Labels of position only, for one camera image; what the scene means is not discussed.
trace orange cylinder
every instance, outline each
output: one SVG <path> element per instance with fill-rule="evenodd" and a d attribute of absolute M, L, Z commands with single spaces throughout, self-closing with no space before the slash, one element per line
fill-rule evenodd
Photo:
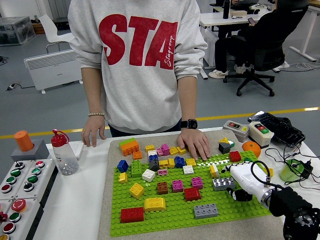
<path fill-rule="evenodd" d="M 14 135 L 14 139 L 22 152 L 27 152 L 34 148 L 34 144 L 25 130 L 18 131 Z"/>

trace sweatshirt sleeve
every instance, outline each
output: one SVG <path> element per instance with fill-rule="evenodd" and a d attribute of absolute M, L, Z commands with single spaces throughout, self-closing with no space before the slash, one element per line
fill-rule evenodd
<path fill-rule="evenodd" d="M 102 42 L 94 16 L 86 1 L 71 1 L 68 21 L 74 39 L 70 47 L 77 53 L 82 68 L 101 69 Z"/>
<path fill-rule="evenodd" d="M 174 72 L 177 80 L 188 76 L 197 77 L 203 67 L 204 50 L 208 45 L 200 33 L 199 23 L 199 7 L 195 0 L 191 0 L 176 36 Z"/>

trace pink lego brick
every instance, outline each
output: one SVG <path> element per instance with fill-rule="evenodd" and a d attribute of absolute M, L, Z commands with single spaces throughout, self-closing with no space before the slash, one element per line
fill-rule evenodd
<path fill-rule="evenodd" d="M 167 175 L 167 174 L 168 174 L 168 170 L 167 169 L 159 169 L 158 170 L 158 176 Z"/>
<path fill-rule="evenodd" d="M 168 156 L 168 155 L 170 155 L 170 147 L 168 146 L 168 144 L 162 144 L 161 145 L 161 150 L 162 150 L 162 152 L 163 152 L 163 154 L 165 155 L 165 156 Z"/>
<path fill-rule="evenodd" d="M 200 176 L 191 178 L 192 181 L 192 187 L 197 189 L 203 189 L 204 183 L 202 182 L 202 179 Z"/>
<path fill-rule="evenodd" d="M 156 153 L 158 154 L 159 157 L 164 155 L 164 153 L 162 152 L 161 148 L 157 148 L 156 149 Z"/>
<path fill-rule="evenodd" d="M 184 184 L 182 180 L 172 181 L 172 189 L 174 193 L 180 193 L 184 191 Z"/>

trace robotic arm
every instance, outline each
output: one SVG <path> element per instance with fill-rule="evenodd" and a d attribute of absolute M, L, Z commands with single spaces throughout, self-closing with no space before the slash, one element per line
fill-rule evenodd
<path fill-rule="evenodd" d="M 268 175 L 257 165 L 263 164 Z M 320 209 L 299 196 L 291 187 L 272 184 L 269 169 L 262 161 L 244 161 L 227 165 L 221 171 L 229 171 L 243 189 L 232 190 L 229 194 L 236 201 L 250 201 L 255 195 L 261 205 L 275 217 L 285 216 L 283 237 L 285 240 L 316 240 L 320 234 Z"/>

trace hand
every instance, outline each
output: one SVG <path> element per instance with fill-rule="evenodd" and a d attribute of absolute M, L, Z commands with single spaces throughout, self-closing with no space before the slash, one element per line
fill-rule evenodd
<path fill-rule="evenodd" d="M 92 133 L 92 146 L 97 146 L 97 131 L 99 130 L 99 136 L 101 139 L 105 137 L 105 118 L 104 116 L 90 116 L 86 121 L 84 128 L 81 132 L 81 138 L 84 145 L 90 147 L 90 133 Z"/>
<path fill-rule="evenodd" d="M 186 144 L 192 157 L 196 161 L 198 160 L 197 151 L 204 161 L 211 156 L 208 138 L 198 129 L 182 128 L 181 133 L 177 138 L 177 142 L 181 149 L 184 149 Z"/>

